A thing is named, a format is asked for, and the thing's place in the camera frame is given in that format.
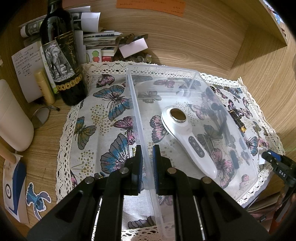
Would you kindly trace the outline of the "white handheld massager device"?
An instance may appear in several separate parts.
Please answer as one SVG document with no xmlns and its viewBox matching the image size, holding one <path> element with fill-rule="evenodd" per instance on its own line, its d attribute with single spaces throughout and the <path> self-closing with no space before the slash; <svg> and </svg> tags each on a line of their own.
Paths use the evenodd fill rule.
<svg viewBox="0 0 296 241">
<path fill-rule="evenodd" d="M 212 158 L 194 136 L 192 124 L 187 115 L 176 106 L 166 107 L 161 114 L 165 129 L 178 141 L 192 162 L 211 179 L 216 179 L 218 171 Z"/>
</svg>

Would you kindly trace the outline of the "orange sticky note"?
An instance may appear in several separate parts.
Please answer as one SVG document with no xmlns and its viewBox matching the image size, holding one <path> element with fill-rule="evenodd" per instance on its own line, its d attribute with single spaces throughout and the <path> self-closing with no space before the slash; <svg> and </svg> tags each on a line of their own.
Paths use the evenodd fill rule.
<svg viewBox="0 0 296 241">
<path fill-rule="evenodd" d="M 117 0 L 118 9 L 148 9 L 183 17 L 185 1 L 175 0 Z"/>
</svg>

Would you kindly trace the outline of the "stack of books and papers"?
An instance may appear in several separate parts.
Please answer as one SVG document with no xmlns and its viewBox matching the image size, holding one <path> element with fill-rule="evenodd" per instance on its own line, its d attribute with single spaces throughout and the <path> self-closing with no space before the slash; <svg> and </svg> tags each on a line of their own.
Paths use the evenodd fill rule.
<svg viewBox="0 0 296 241">
<path fill-rule="evenodd" d="M 116 31 L 99 32 L 99 13 L 75 12 L 70 14 L 73 20 L 73 31 L 79 64 L 101 61 L 102 56 L 114 55 L 122 45 L 130 44 L 140 38 L 145 39 L 145 36 L 135 37 L 134 35 L 127 35 L 123 37 L 120 32 Z M 24 25 L 21 28 L 22 37 L 37 34 L 41 38 L 39 31 L 44 19 L 45 17 Z"/>
</svg>

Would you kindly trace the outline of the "black gold lipstick tube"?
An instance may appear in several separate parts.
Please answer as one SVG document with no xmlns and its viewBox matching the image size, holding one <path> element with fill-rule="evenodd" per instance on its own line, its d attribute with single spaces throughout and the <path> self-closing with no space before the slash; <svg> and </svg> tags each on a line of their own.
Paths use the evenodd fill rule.
<svg viewBox="0 0 296 241">
<path fill-rule="evenodd" d="M 238 112 L 236 110 L 233 110 L 233 109 L 229 110 L 228 112 L 231 115 L 231 117 L 233 118 L 236 125 L 238 126 L 239 130 L 242 133 L 245 133 L 246 132 L 246 127 L 245 127 L 245 124 L 241 121 L 241 116 L 238 114 Z"/>
</svg>

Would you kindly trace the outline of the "clear plastic storage bin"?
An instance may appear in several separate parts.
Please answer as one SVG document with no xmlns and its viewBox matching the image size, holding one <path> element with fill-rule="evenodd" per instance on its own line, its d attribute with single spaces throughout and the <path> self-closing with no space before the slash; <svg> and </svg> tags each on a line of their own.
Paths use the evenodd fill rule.
<svg viewBox="0 0 296 241">
<path fill-rule="evenodd" d="M 173 240 L 173 199 L 158 195 L 152 149 L 158 146 L 171 165 L 200 179 L 212 178 L 241 202 L 258 179 L 243 135 L 200 73 L 156 65 L 130 65 L 126 81 L 137 144 L 144 156 L 144 183 L 163 240 Z"/>
</svg>

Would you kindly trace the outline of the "butterfly print lace cloth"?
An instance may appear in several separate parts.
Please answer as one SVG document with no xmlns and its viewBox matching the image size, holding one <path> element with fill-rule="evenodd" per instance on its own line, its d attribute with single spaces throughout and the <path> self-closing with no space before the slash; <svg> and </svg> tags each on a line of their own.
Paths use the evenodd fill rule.
<svg viewBox="0 0 296 241">
<path fill-rule="evenodd" d="M 126 68 L 130 65 L 122 61 L 83 65 L 89 93 L 86 99 L 71 108 L 63 128 L 57 164 L 58 200 L 86 177 L 107 177 L 135 155 L 139 144 L 135 138 L 126 81 Z M 238 202 L 245 207 L 255 199 L 257 191 L 267 185 L 272 172 L 272 166 L 260 160 L 262 152 L 273 150 L 282 155 L 285 151 L 241 79 L 231 81 L 206 73 L 200 75 L 227 111 L 236 110 L 245 124 L 246 132 L 241 133 L 258 171 L 257 182 Z M 154 217 L 151 196 L 145 188 L 144 174 L 143 163 L 140 194 L 125 197 L 123 240 L 163 240 Z"/>
</svg>

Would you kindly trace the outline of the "white blue card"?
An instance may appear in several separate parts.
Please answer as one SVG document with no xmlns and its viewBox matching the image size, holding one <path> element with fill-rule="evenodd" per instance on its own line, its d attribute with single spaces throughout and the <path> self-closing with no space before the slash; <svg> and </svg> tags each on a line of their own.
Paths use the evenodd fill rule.
<svg viewBox="0 0 296 241">
<path fill-rule="evenodd" d="M 4 207 L 20 223 L 29 223 L 26 204 L 26 167 L 21 155 L 14 154 L 16 162 L 4 161 L 3 196 Z"/>
</svg>

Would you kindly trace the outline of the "white cylindrical cup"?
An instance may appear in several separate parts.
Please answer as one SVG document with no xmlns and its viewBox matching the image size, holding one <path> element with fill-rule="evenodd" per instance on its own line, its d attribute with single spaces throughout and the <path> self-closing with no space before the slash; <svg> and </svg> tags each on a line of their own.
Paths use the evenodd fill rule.
<svg viewBox="0 0 296 241">
<path fill-rule="evenodd" d="M 1 80 L 0 105 L 1 137 L 16 151 L 25 151 L 32 143 L 34 127 L 4 79 Z"/>
</svg>

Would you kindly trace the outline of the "small white box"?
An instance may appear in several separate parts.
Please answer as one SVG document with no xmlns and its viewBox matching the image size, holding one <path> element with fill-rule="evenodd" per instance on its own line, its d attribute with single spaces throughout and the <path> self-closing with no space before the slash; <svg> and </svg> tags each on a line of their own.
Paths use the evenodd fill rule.
<svg viewBox="0 0 296 241">
<path fill-rule="evenodd" d="M 121 52 L 123 58 L 127 58 L 133 54 L 146 50 L 147 48 L 148 46 L 145 39 L 140 38 L 131 42 L 130 44 L 122 45 L 119 47 L 119 51 Z"/>
</svg>

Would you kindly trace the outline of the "dark wine bottle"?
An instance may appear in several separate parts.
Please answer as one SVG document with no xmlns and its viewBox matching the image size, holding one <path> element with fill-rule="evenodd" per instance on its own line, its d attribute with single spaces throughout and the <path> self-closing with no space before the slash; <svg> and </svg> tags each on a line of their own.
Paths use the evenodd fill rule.
<svg viewBox="0 0 296 241">
<path fill-rule="evenodd" d="M 51 77 L 64 103 L 73 106 L 87 96 L 75 45 L 73 20 L 62 1 L 48 1 L 40 27 L 41 43 Z"/>
</svg>

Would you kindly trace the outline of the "blue stitch sticker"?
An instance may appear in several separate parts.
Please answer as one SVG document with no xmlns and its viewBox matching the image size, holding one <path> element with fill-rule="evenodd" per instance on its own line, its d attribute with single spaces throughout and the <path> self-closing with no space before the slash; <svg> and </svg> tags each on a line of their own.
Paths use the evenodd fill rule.
<svg viewBox="0 0 296 241">
<path fill-rule="evenodd" d="M 41 220 L 42 217 L 40 213 L 47 210 L 45 202 L 52 202 L 48 192 L 41 191 L 39 193 L 35 193 L 34 184 L 33 182 L 30 182 L 26 191 L 26 204 L 27 206 L 33 206 L 33 213 L 37 220 Z"/>
</svg>

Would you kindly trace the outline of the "yellow lip balm tube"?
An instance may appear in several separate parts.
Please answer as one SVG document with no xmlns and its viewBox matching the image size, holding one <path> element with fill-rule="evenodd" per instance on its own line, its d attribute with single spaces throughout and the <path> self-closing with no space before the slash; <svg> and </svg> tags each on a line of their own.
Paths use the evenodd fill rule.
<svg viewBox="0 0 296 241">
<path fill-rule="evenodd" d="M 39 86 L 43 97 L 48 104 L 54 104 L 55 103 L 55 96 L 53 94 L 53 91 L 51 89 L 51 86 L 48 82 L 47 76 L 44 73 L 42 69 L 37 70 L 34 73 L 34 77 L 36 80 L 37 85 Z"/>
</svg>

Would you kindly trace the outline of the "white paper note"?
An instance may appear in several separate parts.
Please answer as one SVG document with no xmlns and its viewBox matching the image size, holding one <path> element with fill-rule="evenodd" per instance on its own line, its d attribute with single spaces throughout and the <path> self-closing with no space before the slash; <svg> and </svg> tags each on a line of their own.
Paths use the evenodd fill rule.
<svg viewBox="0 0 296 241">
<path fill-rule="evenodd" d="M 37 41 L 11 57 L 18 82 L 28 103 L 43 96 L 34 76 L 34 73 L 38 70 L 43 70 L 46 74 L 40 48 L 41 42 Z"/>
</svg>

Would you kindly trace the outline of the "small black adapter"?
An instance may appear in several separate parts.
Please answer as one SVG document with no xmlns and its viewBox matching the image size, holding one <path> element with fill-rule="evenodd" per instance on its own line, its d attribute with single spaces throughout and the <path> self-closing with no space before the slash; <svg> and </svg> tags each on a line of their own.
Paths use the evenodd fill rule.
<svg viewBox="0 0 296 241">
<path fill-rule="evenodd" d="M 238 159 L 236 152 L 234 150 L 230 151 L 230 156 L 231 156 L 231 160 L 233 162 L 234 169 L 235 170 L 239 169 L 239 159 Z"/>
</svg>

